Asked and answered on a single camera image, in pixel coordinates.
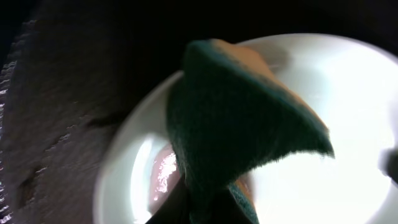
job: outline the sponge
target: sponge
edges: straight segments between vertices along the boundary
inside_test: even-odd
[[[327,127],[257,52],[222,40],[194,41],[183,71],[169,93],[167,131],[185,174],[192,223],[209,221],[211,201],[227,187],[258,223],[235,183],[240,175],[295,152],[333,156]]]

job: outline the white dish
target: white dish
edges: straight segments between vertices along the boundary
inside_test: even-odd
[[[291,155],[252,171],[260,222],[395,223],[398,190],[377,163],[394,137],[398,141],[398,119],[390,116],[398,105],[398,60],[375,46],[321,34],[275,35],[241,45],[259,52],[318,113],[336,154],[335,160]],[[150,217],[151,167],[167,144],[165,101],[181,76],[173,74],[151,92],[117,133],[98,175],[96,224],[145,223]]]

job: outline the dark background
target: dark background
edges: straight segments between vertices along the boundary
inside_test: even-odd
[[[94,182],[110,140],[137,102],[179,68],[190,40],[318,32],[398,54],[397,1],[1,4],[1,62],[17,62],[0,141],[1,204],[8,205],[1,213],[12,213],[14,223],[92,223]]]

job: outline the scouring pad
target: scouring pad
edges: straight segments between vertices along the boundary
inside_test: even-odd
[[[185,174],[192,223],[209,222],[211,201],[227,187],[258,223],[236,184],[240,175],[295,152],[333,156],[327,127],[257,52],[222,40],[194,41],[183,71],[169,95],[167,131]]]

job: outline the dark fabric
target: dark fabric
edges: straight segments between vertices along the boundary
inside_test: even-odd
[[[179,68],[189,40],[322,32],[398,54],[393,0],[192,4],[40,2],[27,20],[32,30],[17,37],[25,41],[13,52],[4,106],[0,172],[10,222],[92,223],[94,182],[110,140],[136,103]]]

